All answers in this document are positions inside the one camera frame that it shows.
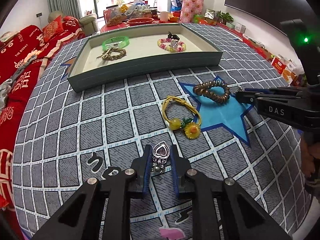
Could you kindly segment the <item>person's right hand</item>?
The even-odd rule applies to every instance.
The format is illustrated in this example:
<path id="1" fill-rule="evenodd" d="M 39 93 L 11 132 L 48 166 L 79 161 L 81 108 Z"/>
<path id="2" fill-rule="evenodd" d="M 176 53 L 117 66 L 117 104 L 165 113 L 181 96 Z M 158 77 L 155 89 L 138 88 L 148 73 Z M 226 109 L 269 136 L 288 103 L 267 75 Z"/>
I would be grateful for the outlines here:
<path id="1" fill-rule="evenodd" d="M 306 178 L 310 178 L 315 173 L 314 159 L 319 159 L 320 144 L 308 145 L 305 140 L 304 133 L 301 135 L 300 140 L 300 153 L 301 153 L 301 171 Z"/>

